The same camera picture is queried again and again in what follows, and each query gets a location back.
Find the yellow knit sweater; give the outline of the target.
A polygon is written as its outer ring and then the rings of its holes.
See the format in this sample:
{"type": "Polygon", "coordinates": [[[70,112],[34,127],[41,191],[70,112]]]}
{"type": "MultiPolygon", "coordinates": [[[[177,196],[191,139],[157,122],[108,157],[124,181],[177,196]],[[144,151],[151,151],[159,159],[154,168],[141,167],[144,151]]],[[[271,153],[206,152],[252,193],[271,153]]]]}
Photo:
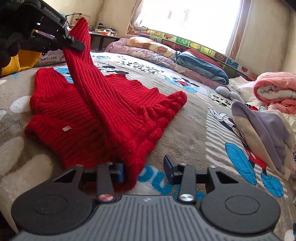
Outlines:
{"type": "Polygon", "coordinates": [[[8,66],[1,69],[1,76],[33,68],[40,56],[41,53],[39,52],[21,50],[16,56],[11,58],[8,66]]]}

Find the red knit sweater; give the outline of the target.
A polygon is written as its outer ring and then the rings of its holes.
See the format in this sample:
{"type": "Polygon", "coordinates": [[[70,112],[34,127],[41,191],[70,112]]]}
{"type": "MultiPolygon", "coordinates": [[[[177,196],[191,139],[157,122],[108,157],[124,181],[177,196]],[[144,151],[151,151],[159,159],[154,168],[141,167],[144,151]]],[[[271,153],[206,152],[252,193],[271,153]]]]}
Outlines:
{"type": "Polygon", "coordinates": [[[83,51],[63,49],[72,82],[53,68],[36,72],[25,134],[50,148],[65,168],[123,163],[125,179],[115,190],[131,190],[187,95],[164,95],[124,74],[102,74],[90,55],[88,22],[81,18],[70,34],[85,44],[83,51]]]}

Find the lavender folded garment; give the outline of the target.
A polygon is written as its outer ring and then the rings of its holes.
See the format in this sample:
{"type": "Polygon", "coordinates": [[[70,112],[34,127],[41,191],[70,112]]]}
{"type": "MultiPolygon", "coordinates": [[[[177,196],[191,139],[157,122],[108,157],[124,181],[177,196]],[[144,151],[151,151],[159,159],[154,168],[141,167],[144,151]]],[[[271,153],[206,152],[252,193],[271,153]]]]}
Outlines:
{"type": "Polygon", "coordinates": [[[58,50],[51,50],[48,51],[47,53],[42,53],[39,56],[38,61],[34,65],[34,67],[41,67],[41,66],[50,66],[58,63],[64,63],[65,58],[63,51],[58,49],[58,50]]]}

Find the Mickey Mouse bed blanket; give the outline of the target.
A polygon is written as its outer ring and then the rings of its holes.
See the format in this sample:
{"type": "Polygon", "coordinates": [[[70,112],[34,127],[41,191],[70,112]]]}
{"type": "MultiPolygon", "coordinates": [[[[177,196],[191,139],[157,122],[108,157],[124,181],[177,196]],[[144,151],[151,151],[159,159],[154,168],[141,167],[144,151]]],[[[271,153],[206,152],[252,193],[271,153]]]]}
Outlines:
{"type": "Polygon", "coordinates": [[[176,194],[166,180],[161,161],[167,154],[177,162],[188,161],[198,169],[213,164],[269,196],[278,193],[281,207],[275,233],[292,229],[295,196],[291,181],[259,165],[241,169],[225,150],[232,143],[242,160],[248,153],[234,132],[218,123],[231,118],[229,108],[213,99],[213,91],[169,69],[127,55],[99,53],[92,56],[100,79],[112,90],[143,106],[154,129],[136,148],[126,148],[133,158],[114,150],[114,131],[120,126],[138,136],[137,118],[118,121],[119,102],[104,98],[106,110],[94,118],[73,84],[65,63],[32,68],[1,78],[1,213],[16,230],[11,216],[13,201],[25,191],[76,164],[96,167],[106,161],[123,161],[127,176],[120,187],[129,194],[176,194]]]}

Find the cluttered dark side desk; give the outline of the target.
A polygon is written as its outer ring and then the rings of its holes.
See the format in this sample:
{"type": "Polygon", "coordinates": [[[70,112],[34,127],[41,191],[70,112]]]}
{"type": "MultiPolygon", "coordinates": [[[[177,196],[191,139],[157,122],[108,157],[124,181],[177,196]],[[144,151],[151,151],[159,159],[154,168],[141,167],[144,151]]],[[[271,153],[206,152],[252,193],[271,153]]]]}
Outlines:
{"type": "Polygon", "coordinates": [[[88,29],[91,37],[90,49],[92,52],[103,52],[110,43],[120,39],[115,29],[109,28],[102,23],[96,26],[88,25],[88,29]]]}

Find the pink floral quilt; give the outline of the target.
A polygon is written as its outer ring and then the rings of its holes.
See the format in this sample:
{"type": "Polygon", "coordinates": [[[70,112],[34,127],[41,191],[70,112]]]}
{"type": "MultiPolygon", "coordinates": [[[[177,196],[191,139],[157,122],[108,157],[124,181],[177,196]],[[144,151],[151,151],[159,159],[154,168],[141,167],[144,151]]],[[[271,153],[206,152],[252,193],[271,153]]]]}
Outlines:
{"type": "Polygon", "coordinates": [[[129,56],[133,56],[135,58],[139,58],[139,59],[148,61],[150,63],[154,63],[158,66],[162,66],[162,67],[171,69],[177,73],[180,73],[181,75],[189,77],[192,80],[195,80],[203,85],[206,85],[208,87],[212,87],[214,89],[219,86],[226,87],[225,84],[211,80],[211,79],[201,75],[200,73],[194,72],[193,70],[190,70],[188,68],[180,66],[180,65],[176,64],[173,60],[171,60],[163,55],[155,53],[151,50],[128,46],[128,45],[126,45],[126,41],[127,41],[127,39],[121,38],[118,41],[111,42],[106,47],[104,52],[129,55],[129,56]]]}

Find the light blue plush toy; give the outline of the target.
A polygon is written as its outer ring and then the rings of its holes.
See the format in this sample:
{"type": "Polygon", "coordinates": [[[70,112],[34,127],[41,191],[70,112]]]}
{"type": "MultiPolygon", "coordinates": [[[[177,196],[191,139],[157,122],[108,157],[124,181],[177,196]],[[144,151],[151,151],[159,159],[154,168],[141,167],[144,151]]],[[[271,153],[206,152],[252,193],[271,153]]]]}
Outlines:
{"type": "Polygon", "coordinates": [[[221,96],[228,98],[230,100],[234,100],[236,99],[237,101],[240,101],[242,103],[244,103],[244,100],[240,97],[239,94],[237,94],[236,92],[232,92],[230,91],[228,88],[223,87],[223,86],[219,86],[215,89],[215,91],[220,94],[221,96]]]}

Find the purple and cream garment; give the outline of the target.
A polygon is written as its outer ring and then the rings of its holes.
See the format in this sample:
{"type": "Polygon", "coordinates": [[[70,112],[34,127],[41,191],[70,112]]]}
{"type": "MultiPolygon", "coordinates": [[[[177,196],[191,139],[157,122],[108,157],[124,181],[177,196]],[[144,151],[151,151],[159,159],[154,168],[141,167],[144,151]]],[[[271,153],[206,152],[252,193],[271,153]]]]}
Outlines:
{"type": "Polygon", "coordinates": [[[295,134],[278,110],[251,110],[234,100],[232,119],[251,152],[280,178],[289,180],[295,173],[293,149],[295,134]]]}

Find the cream comforter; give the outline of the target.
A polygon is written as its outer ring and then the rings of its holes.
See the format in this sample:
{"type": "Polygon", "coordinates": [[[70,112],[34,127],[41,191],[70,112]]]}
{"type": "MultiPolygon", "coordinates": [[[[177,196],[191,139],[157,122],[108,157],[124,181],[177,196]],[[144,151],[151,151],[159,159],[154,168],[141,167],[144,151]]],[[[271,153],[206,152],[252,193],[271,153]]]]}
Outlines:
{"type": "Polygon", "coordinates": [[[228,87],[237,92],[247,104],[280,111],[295,133],[294,73],[266,72],[259,75],[255,81],[236,77],[229,80],[228,87]]]}

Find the blue folded blanket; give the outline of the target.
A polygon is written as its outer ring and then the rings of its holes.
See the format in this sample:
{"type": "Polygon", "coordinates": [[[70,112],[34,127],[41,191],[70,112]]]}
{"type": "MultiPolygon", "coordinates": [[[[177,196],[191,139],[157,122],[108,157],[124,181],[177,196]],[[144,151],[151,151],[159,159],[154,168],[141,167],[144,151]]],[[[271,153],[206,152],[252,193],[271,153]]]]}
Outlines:
{"type": "Polygon", "coordinates": [[[229,78],[221,67],[196,57],[188,51],[178,52],[174,58],[174,62],[180,66],[193,70],[210,80],[227,85],[229,78]]]}

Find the yellow patterned pillow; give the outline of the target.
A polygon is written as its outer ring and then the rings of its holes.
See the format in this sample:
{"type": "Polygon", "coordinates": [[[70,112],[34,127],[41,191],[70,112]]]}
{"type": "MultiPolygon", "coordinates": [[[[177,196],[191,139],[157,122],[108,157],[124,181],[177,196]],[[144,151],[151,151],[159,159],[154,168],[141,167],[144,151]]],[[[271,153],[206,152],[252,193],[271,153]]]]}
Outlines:
{"type": "Polygon", "coordinates": [[[174,59],[177,55],[176,50],[145,37],[131,37],[126,41],[126,44],[130,47],[153,51],[169,59],[174,59]]]}

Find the pink rolled quilt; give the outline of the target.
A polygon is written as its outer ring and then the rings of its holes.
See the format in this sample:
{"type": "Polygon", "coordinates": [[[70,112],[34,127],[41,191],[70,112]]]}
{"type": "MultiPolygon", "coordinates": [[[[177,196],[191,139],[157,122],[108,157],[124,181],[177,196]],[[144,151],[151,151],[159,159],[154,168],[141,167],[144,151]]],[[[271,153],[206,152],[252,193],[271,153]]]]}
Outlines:
{"type": "Polygon", "coordinates": [[[266,72],[259,75],[253,86],[256,98],[282,113],[295,114],[295,74],[266,72]]]}

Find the colourful alphabet mat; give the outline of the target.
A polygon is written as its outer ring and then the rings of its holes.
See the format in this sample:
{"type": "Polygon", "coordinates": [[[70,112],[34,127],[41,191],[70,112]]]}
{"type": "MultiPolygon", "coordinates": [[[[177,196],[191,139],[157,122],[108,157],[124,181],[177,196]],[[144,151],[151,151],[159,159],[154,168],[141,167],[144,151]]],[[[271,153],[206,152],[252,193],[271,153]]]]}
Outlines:
{"type": "Polygon", "coordinates": [[[258,77],[257,74],[239,64],[237,61],[231,59],[230,57],[221,54],[215,50],[212,50],[206,46],[178,36],[149,29],[134,30],[131,26],[128,26],[126,35],[129,37],[146,37],[180,52],[184,52],[188,49],[199,52],[202,54],[202,56],[206,56],[217,63],[226,72],[229,78],[242,76],[248,81],[255,81],[258,77]]]}

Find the window curtain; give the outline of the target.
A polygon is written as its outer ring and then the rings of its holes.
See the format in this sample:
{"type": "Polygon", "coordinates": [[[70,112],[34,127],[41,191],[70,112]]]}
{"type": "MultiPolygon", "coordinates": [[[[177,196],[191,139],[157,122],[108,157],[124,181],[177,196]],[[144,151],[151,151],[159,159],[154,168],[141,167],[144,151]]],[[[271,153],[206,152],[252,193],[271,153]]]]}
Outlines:
{"type": "Polygon", "coordinates": [[[250,6],[251,0],[240,1],[239,14],[226,50],[226,55],[231,59],[236,59],[247,23],[250,6]]]}

